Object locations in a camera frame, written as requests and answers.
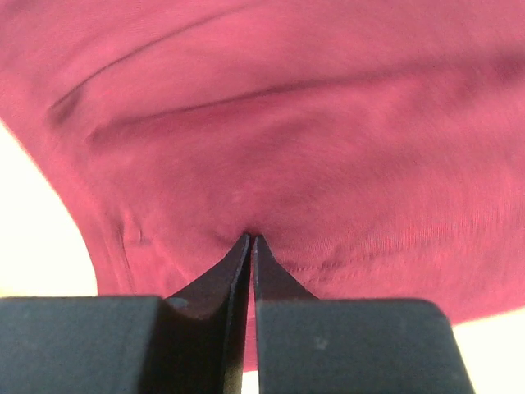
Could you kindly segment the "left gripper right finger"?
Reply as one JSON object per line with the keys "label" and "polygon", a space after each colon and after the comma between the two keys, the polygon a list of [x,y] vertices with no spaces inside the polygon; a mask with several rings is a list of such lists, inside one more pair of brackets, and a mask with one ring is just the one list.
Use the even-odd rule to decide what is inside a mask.
{"label": "left gripper right finger", "polygon": [[263,236],[254,241],[253,268],[259,391],[299,393],[306,313],[317,298],[276,261]]}

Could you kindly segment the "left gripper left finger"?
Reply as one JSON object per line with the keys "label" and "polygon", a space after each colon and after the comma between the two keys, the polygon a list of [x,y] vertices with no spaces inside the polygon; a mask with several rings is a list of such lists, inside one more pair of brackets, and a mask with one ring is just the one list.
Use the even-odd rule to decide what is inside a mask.
{"label": "left gripper left finger", "polygon": [[240,393],[251,276],[251,239],[167,299],[177,341],[172,393]]}

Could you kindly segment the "maroon t shirt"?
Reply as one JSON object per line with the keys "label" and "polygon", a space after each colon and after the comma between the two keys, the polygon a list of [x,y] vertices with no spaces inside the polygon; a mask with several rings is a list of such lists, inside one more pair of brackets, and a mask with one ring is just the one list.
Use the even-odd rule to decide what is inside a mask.
{"label": "maroon t shirt", "polygon": [[4,1],[1,118],[103,295],[251,233],[323,298],[524,304],[521,1]]}

